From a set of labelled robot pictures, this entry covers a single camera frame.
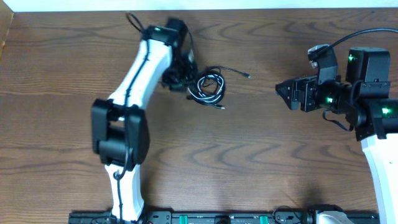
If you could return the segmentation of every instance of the wooden table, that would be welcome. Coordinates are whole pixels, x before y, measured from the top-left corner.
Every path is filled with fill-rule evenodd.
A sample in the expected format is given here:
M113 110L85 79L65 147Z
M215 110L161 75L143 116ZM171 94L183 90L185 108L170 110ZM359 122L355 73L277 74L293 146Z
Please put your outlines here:
M368 163L354 133L322 111L290 111L276 83L312 75L307 49L370 27L398 28L397 9L136 12L143 24L178 16L199 66L223 65L226 110L159 86L147 110L151 145L142 168L148 205L174 210L273 210L334 203L377 211ZM390 50L398 96L398 38L368 34L348 49ZM0 222L66 223L73 210L112 207L109 179L91 150L90 107L120 84L139 34L123 12L17 13L0 61Z

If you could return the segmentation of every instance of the white backdrop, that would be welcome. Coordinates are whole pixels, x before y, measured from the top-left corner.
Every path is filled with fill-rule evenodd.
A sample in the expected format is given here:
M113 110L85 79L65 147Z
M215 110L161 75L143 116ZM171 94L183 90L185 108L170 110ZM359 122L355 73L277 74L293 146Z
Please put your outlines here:
M14 12L398 7L398 0L4 0L4 2Z

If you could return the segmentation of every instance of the black strap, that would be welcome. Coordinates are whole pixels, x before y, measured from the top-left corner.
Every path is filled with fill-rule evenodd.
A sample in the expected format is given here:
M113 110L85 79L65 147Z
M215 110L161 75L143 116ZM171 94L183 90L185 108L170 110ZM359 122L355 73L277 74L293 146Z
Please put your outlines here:
M325 111L323 112L322 118L323 118L325 121L330 121L330 122L332 122L332 123L337 124L337 126L339 126L339 127L340 127L341 129L343 129L344 131L349 131L349 132L353 131L354 126L352 126L352 125L349 125L349 129L347 129L347 128L344 127L340 122L338 122L338 121L336 121L336 120L329 120L328 118L326 118L326 115L327 115L330 111L331 111L331 110L325 110Z

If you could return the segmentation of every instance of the green light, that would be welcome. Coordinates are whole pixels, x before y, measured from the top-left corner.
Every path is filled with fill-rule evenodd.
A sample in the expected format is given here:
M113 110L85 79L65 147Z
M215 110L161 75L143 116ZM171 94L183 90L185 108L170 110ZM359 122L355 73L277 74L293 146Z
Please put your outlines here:
M349 60L350 62L352 62L354 59L355 59L355 57L354 57L352 54L350 54L350 55L348 56L348 60Z
M383 112L384 114L388 114L388 113L391 112L391 110L390 110L389 108L382 108L382 112Z

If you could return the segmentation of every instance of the robotic arm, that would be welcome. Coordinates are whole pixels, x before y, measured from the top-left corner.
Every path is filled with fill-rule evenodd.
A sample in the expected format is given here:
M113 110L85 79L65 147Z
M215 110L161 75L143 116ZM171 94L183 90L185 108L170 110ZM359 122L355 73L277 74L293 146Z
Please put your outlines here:
M150 141L145 109L156 84L161 78L170 79L170 74L174 80L179 78L175 80L178 84L196 72L192 58L182 53L187 32L187 26L178 19L169 19L165 27L142 30L138 55L122 84L108 100L97 99L92 106L93 150L109 174L112 215L118 220L135 222L144 207L140 164ZM112 126L113 121L124 121L124 128Z
M347 131L355 129L371 168L380 222L398 223L398 100L389 99L390 54L379 48L351 48L346 73L349 85L337 75L333 45L308 51L311 64L318 68L316 75L287 80L275 89L291 110L300 103L305 112L325 108L327 121L329 111L346 115L348 129L331 122Z

